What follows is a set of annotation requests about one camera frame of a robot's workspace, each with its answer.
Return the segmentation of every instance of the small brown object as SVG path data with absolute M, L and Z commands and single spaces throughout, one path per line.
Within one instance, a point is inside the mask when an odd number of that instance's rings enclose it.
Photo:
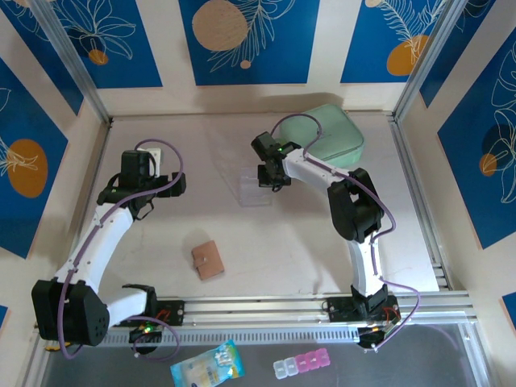
M 193 266 L 199 272 L 201 280 L 207 280 L 224 271 L 217 245 L 214 240 L 192 249 Z

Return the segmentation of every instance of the wire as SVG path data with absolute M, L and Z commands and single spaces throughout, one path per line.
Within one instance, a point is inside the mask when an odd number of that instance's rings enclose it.
M 389 324 L 389 321 L 390 321 L 389 310 L 387 308 L 383 308 L 383 309 L 385 312 L 385 316 L 387 316 L 386 320 L 385 320 L 385 325 L 387 325 L 387 324 Z
M 313 116 L 313 115 L 309 115 L 309 114 L 306 114 L 306 113 L 293 113 L 293 114 L 289 114 L 287 115 L 286 117 L 283 117 L 282 119 L 280 119 L 276 125 L 274 125 L 273 129 L 271 130 L 271 135 L 274 134 L 274 132 L 276 131 L 276 129 L 287 119 L 291 119 L 293 117 L 307 117 L 308 119 L 311 119 L 312 121 L 314 121 L 316 124 L 317 124 L 317 135 L 315 136 L 315 138 L 308 143 L 308 145 L 305 146 L 305 150 L 303 151 L 303 157 L 306 158 L 306 153 L 308 152 L 308 149 L 314 145 L 315 143 L 317 143 L 319 141 L 319 139 L 321 138 L 321 136 L 323 135 L 323 127 L 321 126 L 321 123 Z
M 89 244 L 93 240 L 94 236 L 97 234 L 98 230 L 100 230 L 100 228 L 102 228 L 102 225 L 104 224 L 104 222 L 118 208 L 120 208 L 121 205 L 123 205 L 124 203 L 129 202 L 132 199 L 140 198 L 142 196 L 147 196 L 147 195 L 158 194 L 161 191 L 169 189 L 170 187 L 172 187 L 173 185 L 175 185 L 179 181 L 179 179 L 181 178 L 181 175 L 183 174 L 183 168 L 184 168 L 183 158 L 182 158 L 181 154 L 179 153 L 179 151 L 177 150 L 177 148 L 174 147 L 171 143 L 169 143 L 167 141 L 163 141 L 162 139 L 145 139 L 145 140 L 140 141 L 139 143 L 136 144 L 135 150 L 137 150 L 141 145 L 146 144 L 146 143 L 151 143 L 151 142 L 153 142 L 153 143 L 160 143 L 160 144 L 166 145 L 167 147 L 169 147 L 170 149 L 172 149 L 176 153 L 177 159 L 179 159 L 179 172 L 177 173 L 176 177 L 172 179 L 172 181 L 170 181 L 168 184 L 166 184 L 166 185 L 164 185 L 164 186 L 162 186 L 160 188 L 150 189 L 149 191 L 143 191 L 143 192 L 134 193 L 134 194 L 129 195 L 128 197 L 120 200 L 119 202 L 117 202 L 114 206 L 112 206 L 104 214 L 104 216 L 101 217 L 100 222 L 99 222 L 100 225 L 98 225 L 98 224 L 95 225 L 94 228 L 91 230 L 91 232 L 86 237 L 85 242 L 82 244 L 81 249 L 77 253 L 77 256 L 76 256 L 75 260 L 73 261 L 73 268 L 71 268 L 68 271 L 68 275 L 64 279 L 63 288 L 61 290 L 61 294 L 60 294 L 60 297 L 59 297 L 59 304 L 57 306 L 57 341 L 59 341 L 61 353 L 63 354 L 63 356 L 67 360 L 74 359 L 78 355 L 79 351 L 82 349 L 83 346 L 80 345 L 77 348 L 77 350 L 74 353 L 71 353 L 71 354 L 66 350 L 66 346 L 65 346 L 65 333 L 64 333 L 64 329 L 63 329 L 63 314 L 65 313 L 65 308 L 64 307 L 65 307 L 66 291 L 68 290 L 68 287 L 70 285 L 70 281 L 72 280 L 73 274 L 77 271 L 77 267 L 78 267 L 79 263 L 81 262 L 81 259 L 84 256 L 86 250 L 88 249 Z M 158 320 L 158 321 L 159 321 L 158 324 L 163 325 L 164 327 L 166 327 L 165 326 L 166 322 L 162 322 L 160 320 Z
M 142 358 L 142 359 L 145 359 L 148 361 L 155 361 L 155 362 L 168 361 L 168 360 L 171 360 L 174 357 L 176 357 L 177 353 L 179 352 L 179 349 L 181 348 L 181 341 L 179 339 L 179 334 L 176 332 L 176 330 L 174 328 L 172 328 L 170 325 L 168 325 L 165 321 L 159 320 L 158 318 L 144 317 L 144 316 L 132 316 L 130 318 L 126 318 L 126 321 L 150 321 L 151 323 L 160 324 L 161 326 L 167 328 L 173 334 L 173 336 L 176 338 L 176 343 L 177 343 L 176 349 L 171 355 L 163 356 L 163 357 L 148 357 L 146 355 L 141 355 L 136 350 L 137 349 L 136 344 L 139 342 L 139 339 L 142 339 L 143 337 L 145 337 L 144 335 L 140 336 L 132 344 L 132 351 L 135 353 L 136 357 L 139 357 L 139 358 Z
M 317 166 L 317 167 L 319 167 L 319 168 L 321 168 L 321 169 L 323 169 L 323 170 L 325 170 L 325 171 L 327 171 L 329 173 L 334 173 L 335 175 L 337 175 L 339 177 L 342 177 L 343 179 L 348 180 L 352 184 L 358 186 L 372 200 L 374 200 L 376 202 L 376 204 L 385 212 L 385 214 L 387 215 L 387 217 L 389 218 L 389 221 L 391 223 L 391 226 L 390 226 L 389 229 L 384 230 L 382 232 L 379 232 L 378 234 L 374 234 L 371 237 L 370 244 L 371 244 L 372 270 L 374 272 L 374 275 L 378 276 L 378 279 L 380 281 L 382 281 L 384 284 L 387 284 L 387 285 L 390 285 L 390 286 L 394 286 L 394 287 L 400 288 L 400 289 L 409 290 L 409 291 L 413 292 L 418 299 L 417 299 L 416 304 L 415 304 L 414 308 L 412 309 L 412 311 L 402 321 L 402 323 L 398 326 L 398 328 L 396 328 L 393 331 L 393 333 L 391 335 L 389 335 L 389 337 L 387 339 L 383 340 L 381 343 L 379 343 L 377 346 L 375 346 L 374 349 L 371 349 L 371 350 L 374 350 L 374 351 L 378 351 L 387 342 L 389 342 L 389 340 L 391 340 L 412 319 L 412 316 L 414 316 L 414 314 L 418 311 L 419 305 L 421 304 L 421 294 L 415 288 L 412 288 L 411 286 L 397 284 L 395 282 L 387 281 L 387 280 L 385 280 L 383 278 L 383 276 L 380 276 L 378 274 L 377 259 L 375 257 L 375 251 L 376 251 L 375 242 L 378 240 L 378 238 L 380 238 L 380 237 L 382 237 L 384 235 L 387 235 L 390 232 L 393 232 L 394 230 L 396 230 L 396 226 L 397 226 L 396 219 L 394 218 L 394 215 L 392 214 L 392 212 L 390 212 L 389 208 L 387 208 L 387 206 L 383 203 L 383 201 L 380 200 L 380 198 L 373 191 L 371 191 L 368 187 L 366 187 L 364 184 L 362 184 L 361 182 L 356 180 L 354 177 L 351 177 L 351 176 L 347 175 L 346 173 L 342 173 L 338 169 L 331 168 L 330 166 L 322 163 L 321 161 L 319 161 L 317 159 L 314 159 L 313 157 L 310 156 L 310 154 L 307 153 L 308 149 L 312 145 L 314 145 L 321 138 L 321 135 L 323 133 L 323 126 L 321 125 L 321 123 L 315 117 L 313 117 L 313 116 L 311 116 L 309 114 L 306 114 L 306 113 L 289 114 L 286 117 L 284 117 L 283 119 L 281 119 L 280 121 L 278 121 L 278 123 L 274 126 L 273 130 L 271 131 L 271 135 L 273 134 L 273 132 L 277 129 L 277 127 L 281 123 L 283 123 L 286 119 L 290 119 L 292 117 L 307 117 L 307 118 L 315 121 L 315 123 L 317 124 L 317 127 L 318 127 L 317 137 L 312 142 L 310 142 L 308 145 L 306 145 L 305 150 L 303 151 L 303 156 L 305 157 L 305 160 L 309 161 L 311 164 L 313 164 L 313 165 L 315 165 L 315 166 Z
M 383 308 L 383 309 L 384 309 L 384 311 L 385 311 L 386 313 L 389 313 L 389 310 L 391 310 L 391 311 L 393 311 L 393 312 L 394 312 L 394 315 L 395 315 L 396 317 L 401 318 L 400 312 L 399 312 L 399 311 L 397 311 L 397 310 L 395 310 L 392 306 L 386 306 L 386 307 L 385 307 L 385 308 Z

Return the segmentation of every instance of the wall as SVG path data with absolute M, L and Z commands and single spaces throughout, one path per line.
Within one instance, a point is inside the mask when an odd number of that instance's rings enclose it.
M 446 1 L 50 3 L 108 111 L 125 115 L 324 103 L 392 110 Z M 0 8 L 45 64 L 50 46 L 19 3 L 0 0 Z
M 430 106 L 426 108 L 417 97 L 402 123 L 446 252 L 445 263 L 456 287 L 471 294 L 503 385 L 514 385 L 516 377 L 516 333 L 501 301 L 503 295 L 516 291 L 516 234 L 481 247 L 437 132 L 515 27 L 516 3 L 497 0 Z M 490 94 L 481 98 L 491 103 Z M 514 218 L 514 205 L 507 207 L 506 216 Z
M 68 140 L 28 257 L 0 248 L 0 305 L 10 310 L 0 334 L 0 384 L 11 386 L 19 377 L 34 327 L 31 288 L 38 279 L 52 276 L 73 243 L 98 160 L 94 150 L 99 148 L 106 129 L 87 102 L 78 115 L 74 113 L 1 12 L 0 34 L 0 57 Z M 9 206 L 5 194 L 0 193 L 2 205 Z
M 102 100 L 113 115 L 293 111 L 323 103 L 391 110 L 403 82 L 340 84 L 360 4 L 361 0 L 321 0 L 306 85 L 197 87 L 178 1 L 138 0 L 163 88 L 102 89 Z

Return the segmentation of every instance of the white floor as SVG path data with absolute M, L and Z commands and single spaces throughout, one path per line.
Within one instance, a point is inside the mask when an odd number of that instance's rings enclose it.
M 187 190 L 156 199 L 156 209 L 120 242 L 101 285 L 106 293 L 126 283 L 154 285 L 160 296 L 290 295 L 349 292 L 347 246 L 331 224 L 327 197 L 295 181 L 271 206 L 239 205 L 239 173 L 259 159 L 250 143 L 280 114 L 190 115 L 115 120 L 89 204 L 119 172 L 120 156 L 142 139 L 177 146 L 185 160 Z M 353 114 L 366 138 L 357 166 L 369 171 L 398 229 L 380 240 L 386 279 L 421 291 L 439 290 L 402 167 L 382 114 Z M 177 170 L 165 150 L 162 173 Z M 384 217 L 384 226 L 389 220 Z M 215 240 L 226 271 L 200 281 L 190 251 Z

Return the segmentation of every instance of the plastic case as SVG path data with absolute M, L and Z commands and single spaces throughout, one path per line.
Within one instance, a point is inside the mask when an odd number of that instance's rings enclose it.
M 335 167 L 355 164 L 362 156 L 365 140 L 358 127 L 336 105 L 323 105 L 309 114 L 322 125 L 322 136 L 310 147 L 310 154 Z M 280 126 L 281 137 L 305 147 L 317 135 L 317 124 L 307 117 L 286 119 Z
M 256 167 L 240 169 L 239 202 L 242 207 L 270 206 L 273 203 L 271 189 L 258 185 Z

